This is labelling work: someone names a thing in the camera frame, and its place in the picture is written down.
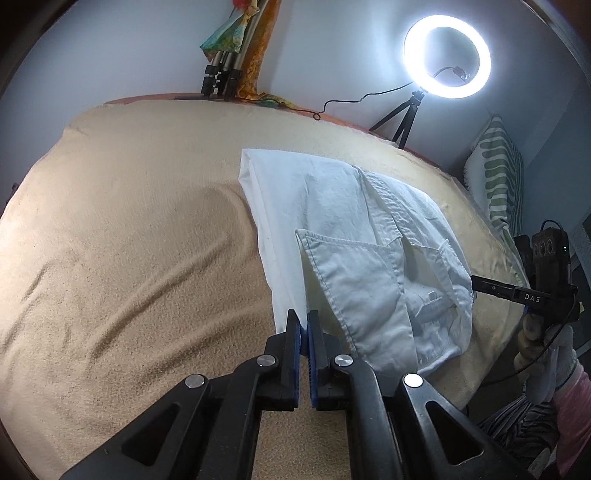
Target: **white cloth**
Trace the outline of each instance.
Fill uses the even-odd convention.
[[[467,262],[425,193],[341,161],[273,150],[243,150],[239,180],[278,332],[290,308],[305,327],[321,290],[351,352],[377,371],[428,374],[467,349]]]

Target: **shirt sleeve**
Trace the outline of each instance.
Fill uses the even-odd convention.
[[[591,381],[582,365],[556,392],[554,404],[560,432],[556,464],[560,475],[565,476],[591,437]]]

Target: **beige blanket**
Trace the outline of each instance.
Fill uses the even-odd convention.
[[[251,105],[93,109],[33,167],[0,220],[0,419],[41,480],[57,479],[186,375],[227,374],[274,333],[236,183],[245,147],[406,181],[440,205],[472,273],[518,281],[506,246],[452,180],[388,142]],[[469,350],[432,383],[464,406],[520,313],[479,296]],[[301,382],[301,408],[264,416],[255,477],[347,478],[343,415],[311,411]]]

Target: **green striped pillow cushion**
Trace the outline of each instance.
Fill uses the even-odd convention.
[[[493,226],[511,236],[521,233],[523,159],[495,113],[468,158],[465,182]]]

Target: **gloved hand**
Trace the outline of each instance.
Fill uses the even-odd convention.
[[[543,334],[543,326],[542,317],[531,313],[523,316],[523,330],[517,335],[519,353],[513,361],[516,370],[534,360],[560,328],[560,325],[554,325]],[[573,329],[570,325],[565,325],[544,355],[518,375],[521,381],[525,381],[525,397],[535,404],[550,401],[554,393],[565,385],[578,364],[573,350]]]

